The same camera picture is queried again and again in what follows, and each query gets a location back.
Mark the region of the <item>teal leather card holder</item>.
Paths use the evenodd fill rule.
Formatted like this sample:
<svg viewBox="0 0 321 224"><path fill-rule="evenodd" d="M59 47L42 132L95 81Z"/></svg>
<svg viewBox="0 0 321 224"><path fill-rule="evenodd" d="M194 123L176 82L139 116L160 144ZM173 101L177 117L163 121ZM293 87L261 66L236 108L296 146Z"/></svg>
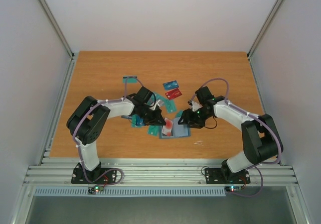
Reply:
<svg viewBox="0 0 321 224"><path fill-rule="evenodd" d="M162 135L163 126L160 126L159 138L160 139L174 139L174 138L190 137L191 136L190 128L187 125L180 125L179 120L180 120L180 117L172 119L172 121L173 121L172 134L173 135L170 137Z"/></svg>

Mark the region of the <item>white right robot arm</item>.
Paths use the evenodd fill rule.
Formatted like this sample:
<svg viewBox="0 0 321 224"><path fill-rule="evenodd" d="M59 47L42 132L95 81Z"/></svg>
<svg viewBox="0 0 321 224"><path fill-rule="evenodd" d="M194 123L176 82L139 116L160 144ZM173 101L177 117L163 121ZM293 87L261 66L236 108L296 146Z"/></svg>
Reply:
<svg viewBox="0 0 321 224"><path fill-rule="evenodd" d="M223 96L213 96L204 86L196 91L198 102L189 101L190 108L183 111L178 124L201 129L206 120L223 119L241 131L243 150L221 165L222 178L232 182L239 172L263 163L283 152L283 144L272 116L255 115L234 105Z"/></svg>

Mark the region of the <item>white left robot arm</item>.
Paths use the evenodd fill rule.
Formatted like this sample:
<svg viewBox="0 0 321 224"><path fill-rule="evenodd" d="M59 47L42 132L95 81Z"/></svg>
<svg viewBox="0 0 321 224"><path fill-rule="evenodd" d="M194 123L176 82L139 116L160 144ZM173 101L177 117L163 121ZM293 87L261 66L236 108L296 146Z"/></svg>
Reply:
<svg viewBox="0 0 321 224"><path fill-rule="evenodd" d="M143 86L137 93L126 94L120 99L97 100L87 96L78 105L66 127L78 149L81 179L95 183L107 173L101 171L97 139L109 119L132 115L140 117L146 126L166 124L155 94Z"/></svg>

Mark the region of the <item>teal card with signature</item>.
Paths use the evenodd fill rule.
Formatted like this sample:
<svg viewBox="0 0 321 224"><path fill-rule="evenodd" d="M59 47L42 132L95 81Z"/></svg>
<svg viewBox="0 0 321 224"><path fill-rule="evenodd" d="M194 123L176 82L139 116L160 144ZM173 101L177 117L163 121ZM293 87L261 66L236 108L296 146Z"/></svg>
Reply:
<svg viewBox="0 0 321 224"><path fill-rule="evenodd" d="M158 136L160 129L160 126L149 126L147 129L147 133L152 136Z"/></svg>

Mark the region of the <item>teal card black stripe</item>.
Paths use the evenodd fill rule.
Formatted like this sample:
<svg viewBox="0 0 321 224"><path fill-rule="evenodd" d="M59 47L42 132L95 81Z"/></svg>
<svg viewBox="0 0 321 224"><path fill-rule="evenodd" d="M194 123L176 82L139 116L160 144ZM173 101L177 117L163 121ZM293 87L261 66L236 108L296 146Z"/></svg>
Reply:
<svg viewBox="0 0 321 224"><path fill-rule="evenodd" d="M123 83L127 83L127 84L130 84L130 83L137 83L137 77L134 76L134 77L128 77L128 76L124 76L122 78L122 82Z"/></svg>

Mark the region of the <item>white card red circle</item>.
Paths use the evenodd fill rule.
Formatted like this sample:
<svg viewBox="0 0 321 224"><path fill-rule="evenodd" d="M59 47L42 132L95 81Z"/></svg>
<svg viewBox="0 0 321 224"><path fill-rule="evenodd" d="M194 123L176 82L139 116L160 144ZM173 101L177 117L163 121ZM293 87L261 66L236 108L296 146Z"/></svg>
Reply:
<svg viewBox="0 0 321 224"><path fill-rule="evenodd" d="M162 128L162 135L164 136L172 136L172 130L173 130L173 121L170 119L165 118L165 125Z"/></svg>

